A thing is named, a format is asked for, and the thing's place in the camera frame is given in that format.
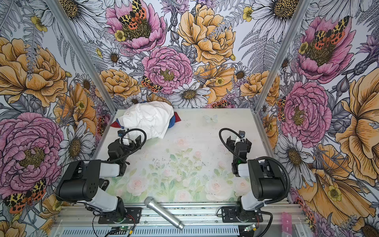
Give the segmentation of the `red cloth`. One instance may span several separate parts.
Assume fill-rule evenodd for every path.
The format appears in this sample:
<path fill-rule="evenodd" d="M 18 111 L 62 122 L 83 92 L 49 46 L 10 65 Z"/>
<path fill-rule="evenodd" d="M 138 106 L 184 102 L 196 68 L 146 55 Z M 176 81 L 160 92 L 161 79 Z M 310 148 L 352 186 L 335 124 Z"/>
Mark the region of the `red cloth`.
<path fill-rule="evenodd" d="M 180 119 L 179 115 L 177 114 L 177 112 L 174 112 L 174 116 L 176 117 L 176 122 L 181 121 L 181 119 Z"/>

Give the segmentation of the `white cloth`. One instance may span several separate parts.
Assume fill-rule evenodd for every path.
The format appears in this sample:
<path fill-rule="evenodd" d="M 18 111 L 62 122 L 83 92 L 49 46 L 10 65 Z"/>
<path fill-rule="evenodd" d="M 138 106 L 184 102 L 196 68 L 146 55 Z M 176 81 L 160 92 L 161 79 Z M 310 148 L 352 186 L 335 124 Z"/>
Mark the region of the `white cloth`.
<path fill-rule="evenodd" d="M 163 139 L 173 116 L 174 109 L 171 105 L 153 101 L 131 106 L 117 118 L 117 122 L 124 129 L 139 128 L 145 131 L 148 140 Z"/>

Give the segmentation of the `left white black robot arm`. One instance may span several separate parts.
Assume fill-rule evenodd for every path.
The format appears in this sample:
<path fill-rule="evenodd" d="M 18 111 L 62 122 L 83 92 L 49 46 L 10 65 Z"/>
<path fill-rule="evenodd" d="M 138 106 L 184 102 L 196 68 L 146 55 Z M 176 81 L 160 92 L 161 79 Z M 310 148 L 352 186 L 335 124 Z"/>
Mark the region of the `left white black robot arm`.
<path fill-rule="evenodd" d="M 68 165 L 54 194 L 59 201 L 84 203 L 112 222 L 122 222 L 127 217 L 121 197 L 112 196 L 102 188 L 108 178 L 122 177 L 130 163 L 127 158 L 140 150 L 146 138 L 138 136 L 126 145 L 120 137 L 108 146 L 109 158 L 103 160 L 75 161 Z"/>

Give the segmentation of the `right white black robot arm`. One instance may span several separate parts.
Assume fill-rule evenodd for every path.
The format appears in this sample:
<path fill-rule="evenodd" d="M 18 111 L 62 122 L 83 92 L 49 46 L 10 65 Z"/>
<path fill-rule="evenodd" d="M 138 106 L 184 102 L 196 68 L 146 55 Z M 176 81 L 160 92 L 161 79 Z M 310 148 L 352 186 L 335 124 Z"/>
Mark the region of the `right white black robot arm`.
<path fill-rule="evenodd" d="M 282 164 L 271 157 L 247 159 L 251 142 L 247 139 L 229 137 L 225 143 L 233 154 L 232 173 L 236 177 L 248 178 L 248 192 L 238 195 L 234 211 L 223 211 L 229 222 L 262 221 L 259 211 L 268 204 L 282 201 L 289 194 L 289 174 Z"/>

